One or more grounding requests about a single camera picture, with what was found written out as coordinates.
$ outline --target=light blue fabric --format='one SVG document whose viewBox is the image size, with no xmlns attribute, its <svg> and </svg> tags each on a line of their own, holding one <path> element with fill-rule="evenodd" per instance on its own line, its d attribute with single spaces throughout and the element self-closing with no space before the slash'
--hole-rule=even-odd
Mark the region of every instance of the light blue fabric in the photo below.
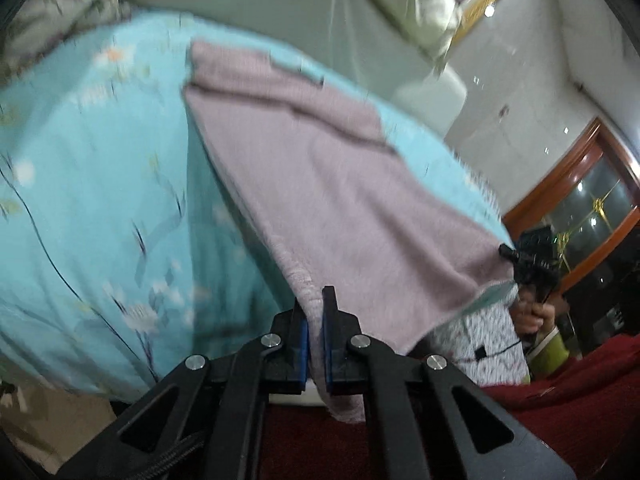
<svg viewBox="0 0 640 480">
<path fill-rule="evenodd" d="M 366 97 L 283 44 L 171 12 L 69 40 L 3 89 L 3 378 L 26 372 L 134 400 L 191 353 L 235 351 L 292 306 L 188 118 L 180 92 L 193 38 L 268 50 L 274 62 Z M 442 142 L 368 98 L 415 176 L 508 241 Z"/>
</svg>

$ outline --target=red blanket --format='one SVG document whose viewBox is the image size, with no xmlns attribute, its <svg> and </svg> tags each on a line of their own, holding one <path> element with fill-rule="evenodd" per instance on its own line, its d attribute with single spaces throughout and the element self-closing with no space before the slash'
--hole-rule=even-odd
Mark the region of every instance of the red blanket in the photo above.
<svg viewBox="0 0 640 480">
<path fill-rule="evenodd" d="M 588 478 L 640 415 L 640 336 L 612 338 L 548 380 L 485 391 Z M 366 427 L 321 408 L 270 406 L 260 478 L 370 479 Z"/>
</svg>

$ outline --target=pink cloth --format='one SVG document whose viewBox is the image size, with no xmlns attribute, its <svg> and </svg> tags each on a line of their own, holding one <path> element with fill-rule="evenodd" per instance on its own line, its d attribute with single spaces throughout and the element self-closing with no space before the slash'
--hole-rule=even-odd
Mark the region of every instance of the pink cloth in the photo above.
<svg viewBox="0 0 640 480">
<path fill-rule="evenodd" d="M 406 353 L 477 308 L 491 285 L 511 283 L 500 242 L 421 186 L 385 143 L 371 104 L 272 66 L 264 53 L 196 42 L 191 57 L 186 101 L 220 178 L 305 311 L 321 393 L 325 285 L 364 333 Z M 342 418 L 362 416 L 353 399 L 329 404 Z"/>
</svg>

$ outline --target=metal screw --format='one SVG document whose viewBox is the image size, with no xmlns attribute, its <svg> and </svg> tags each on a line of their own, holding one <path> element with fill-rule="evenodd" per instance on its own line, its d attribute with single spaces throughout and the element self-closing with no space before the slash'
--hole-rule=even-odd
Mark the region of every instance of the metal screw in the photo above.
<svg viewBox="0 0 640 480">
<path fill-rule="evenodd" d="M 444 370 L 447 367 L 447 360 L 441 355 L 430 355 L 427 357 L 427 366 L 431 370 Z"/>
<path fill-rule="evenodd" d="M 184 362 L 184 365 L 189 370 L 200 370 L 201 368 L 204 367 L 206 363 L 207 363 L 207 360 L 201 355 L 190 355 L 189 357 L 187 357 L 186 361 Z"/>
<path fill-rule="evenodd" d="M 274 346 L 278 346 L 282 339 L 278 334 L 265 334 L 260 339 L 262 346 L 266 346 L 267 348 L 273 348 Z"/>
<path fill-rule="evenodd" d="M 358 334 L 351 338 L 351 344 L 356 348 L 366 348 L 371 344 L 371 339 L 364 334 Z"/>
</svg>

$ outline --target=floral pillow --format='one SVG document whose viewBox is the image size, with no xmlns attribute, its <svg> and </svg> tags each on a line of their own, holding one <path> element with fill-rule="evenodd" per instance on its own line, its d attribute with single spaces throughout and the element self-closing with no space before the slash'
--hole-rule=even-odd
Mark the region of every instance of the floral pillow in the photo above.
<svg viewBox="0 0 640 480">
<path fill-rule="evenodd" d="M 27 0 L 0 40 L 0 83 L 72 34 L 129 14 L 124 0 Z"/>
</svg>

